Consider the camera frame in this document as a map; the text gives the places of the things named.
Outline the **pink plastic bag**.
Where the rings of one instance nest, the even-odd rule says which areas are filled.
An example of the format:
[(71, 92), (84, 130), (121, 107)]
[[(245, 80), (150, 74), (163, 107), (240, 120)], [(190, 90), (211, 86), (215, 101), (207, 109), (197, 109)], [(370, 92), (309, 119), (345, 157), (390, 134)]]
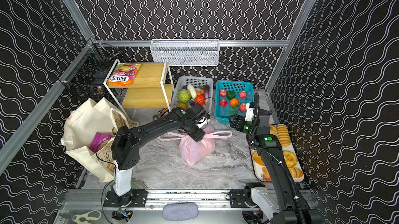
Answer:
[(202, 158), (210, 155), (215, 151), (217, 139), (227, 139), (232, 137), (232, 132), (229, 130), (215, 131), (215, 129), (208, 125), (204, 129), (205, 135), (201, 141), (194, 141), (188, 134), (180, 134), (168, 132), (164, 137), (159, 137), (159, 140), (164, 142), (180, 141), (179, 151), (182, 158), (190, 165), (194, 165)]

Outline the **magenta Lot 100 candy bag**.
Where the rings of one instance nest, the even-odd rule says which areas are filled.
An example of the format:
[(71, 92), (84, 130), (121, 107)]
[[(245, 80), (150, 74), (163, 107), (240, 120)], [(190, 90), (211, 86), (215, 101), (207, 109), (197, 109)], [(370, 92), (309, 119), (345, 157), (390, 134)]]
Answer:
[(102, 134), (97, 132), (89, 146), (89, 150), (96, 153), (105, 147), (108, 142), (113, 138), (110, 134)]

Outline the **cream canvas tote bag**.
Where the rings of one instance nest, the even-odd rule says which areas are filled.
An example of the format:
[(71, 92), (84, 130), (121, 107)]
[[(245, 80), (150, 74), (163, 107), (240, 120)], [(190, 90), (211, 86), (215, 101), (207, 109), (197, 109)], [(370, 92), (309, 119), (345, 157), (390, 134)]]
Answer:
[(64, 135), (61, 144), (66, 154), (77, 160), (101, 182), (114, 179), (111, 145), (114, 138), (98, 152), (89, 150), (89, 146), (97, 132), (116, 135), (123, 126), (137, 127), (139, 123), (131, 120), (114, 104), (103, 98), (99, 102), (86, 100), (71, 112), (64, 124)]

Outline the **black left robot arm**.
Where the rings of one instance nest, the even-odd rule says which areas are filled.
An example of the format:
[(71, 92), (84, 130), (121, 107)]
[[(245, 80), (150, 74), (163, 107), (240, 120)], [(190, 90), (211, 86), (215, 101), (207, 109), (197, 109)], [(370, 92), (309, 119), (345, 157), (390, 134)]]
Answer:
[(115, 168), (113, 192), (121, 197), (131, 191), (133, 167), (139, 162), (140, 148), (150, 141), (172, 131), (180, 130), (199, 142), (205, 136), (202, 129), (210, 119), (199, 104), (185, 110), (176, 107), (159, 119), (138, 127), (121, 127), (111, 146)]

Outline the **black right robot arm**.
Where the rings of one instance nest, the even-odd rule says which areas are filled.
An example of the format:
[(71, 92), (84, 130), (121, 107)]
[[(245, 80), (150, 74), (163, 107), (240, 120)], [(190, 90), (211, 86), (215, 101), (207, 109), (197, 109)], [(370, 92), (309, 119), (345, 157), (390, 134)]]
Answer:
[(311, 208), (285, 163), (282, 146), (270, 133), (271, 111), (260, 108), (259, 94), (246, 104), (246, 115), (229, 116), (230, 127), (245, 133), (250, 148), (261, 157), (269, 172), (276, 196), (272, 197), (265, 187), (250, 189), (250, 202), (260, 208), (265, 224), (320, 224), (321, 213)]

